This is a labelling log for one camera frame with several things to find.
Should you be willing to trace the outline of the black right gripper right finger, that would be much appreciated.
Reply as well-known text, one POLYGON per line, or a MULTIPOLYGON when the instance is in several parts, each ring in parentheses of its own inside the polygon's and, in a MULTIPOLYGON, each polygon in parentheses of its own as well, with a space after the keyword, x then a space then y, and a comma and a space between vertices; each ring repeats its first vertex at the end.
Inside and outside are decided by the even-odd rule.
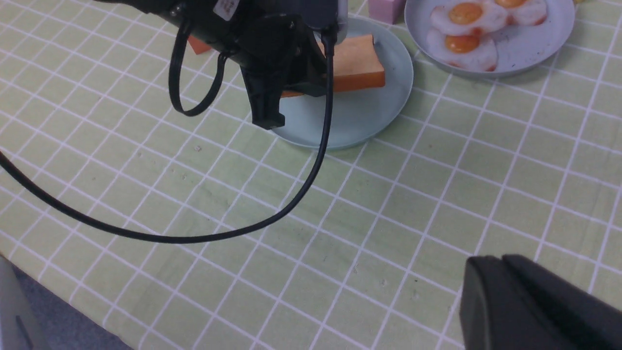
POLYGON ((579 350, 619 350, 621 311, 522 255, 502 257, 546 319, 579 350))

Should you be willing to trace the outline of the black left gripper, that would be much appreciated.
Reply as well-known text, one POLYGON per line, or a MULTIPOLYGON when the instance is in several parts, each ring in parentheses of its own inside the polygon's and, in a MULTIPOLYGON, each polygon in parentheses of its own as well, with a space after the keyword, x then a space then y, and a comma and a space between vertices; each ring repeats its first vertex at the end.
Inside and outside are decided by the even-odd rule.
POLYGON ((346 0, 124 0, 178 28, 173 52, 184 59, 189 38, 224 53, 241 68, 252 124, 281 128, 282 93, 326 95, 327 63, 317 37, 342 41, 346 0))

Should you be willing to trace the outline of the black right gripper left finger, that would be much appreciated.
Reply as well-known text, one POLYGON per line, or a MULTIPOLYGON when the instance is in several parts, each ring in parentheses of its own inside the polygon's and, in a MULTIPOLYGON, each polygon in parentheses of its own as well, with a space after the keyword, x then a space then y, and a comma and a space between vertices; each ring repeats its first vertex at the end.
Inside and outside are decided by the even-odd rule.
POLYGON ((574 348, 496 257, 467 259, 459 316, 467 350, 574 348))

